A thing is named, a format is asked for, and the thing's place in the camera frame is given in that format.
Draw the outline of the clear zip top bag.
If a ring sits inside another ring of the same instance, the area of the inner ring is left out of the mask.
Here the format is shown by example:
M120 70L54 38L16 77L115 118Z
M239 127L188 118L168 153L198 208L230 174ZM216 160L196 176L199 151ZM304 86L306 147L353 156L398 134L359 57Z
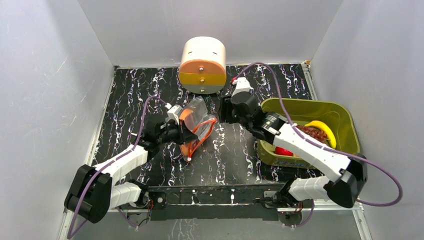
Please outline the clear zip top bag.
M194 152L210 136L210 134L214 130L214 125L218 121L218 119L214 115L208 113L205 100L202 96L198 96L192 99L183 108L183 110L184 109L191 109L193 111L195 128L192 130L192 132L198 136L198 140L193 141L193 146L191 147L191 151L192 151L191 161L192 161ZM188 163L191 162L191 161L187 161L187 158L185 158L184 156L183 158L186 162Z

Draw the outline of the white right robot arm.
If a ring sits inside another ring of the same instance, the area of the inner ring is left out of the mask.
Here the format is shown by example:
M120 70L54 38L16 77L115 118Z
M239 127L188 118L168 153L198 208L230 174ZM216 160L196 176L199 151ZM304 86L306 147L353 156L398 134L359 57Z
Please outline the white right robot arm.
M283 148L318 169L322 176L288 181L276 195L288 207L304 200L331 200L352 208L367 181L367 167L355 159L328 148L301 132L289 119L273 111L264 111L258 100L243 91L220 100L219 121L238 123L258 140Z

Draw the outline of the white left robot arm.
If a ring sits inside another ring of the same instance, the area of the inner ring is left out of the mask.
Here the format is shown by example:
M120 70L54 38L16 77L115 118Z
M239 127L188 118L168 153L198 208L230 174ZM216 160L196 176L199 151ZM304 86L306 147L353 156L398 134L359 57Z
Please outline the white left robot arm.
M147 186L128 180L120 184L122 177L145 165L167 143L179 145L198 140L184 121L168 120L144 127L141 134L133 135L133 143L123 152L95 166L79 167L64 200L67 210L95 224L110 209L122 205L144 208L149 203Z

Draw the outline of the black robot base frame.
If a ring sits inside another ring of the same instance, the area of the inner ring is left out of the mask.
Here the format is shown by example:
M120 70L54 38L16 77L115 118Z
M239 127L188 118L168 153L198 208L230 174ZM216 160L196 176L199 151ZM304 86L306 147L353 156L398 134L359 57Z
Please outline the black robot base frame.
M153 221L176 219L262 219L297 225L303 205L284 184L142 186L139 201L124 210L147 212Z

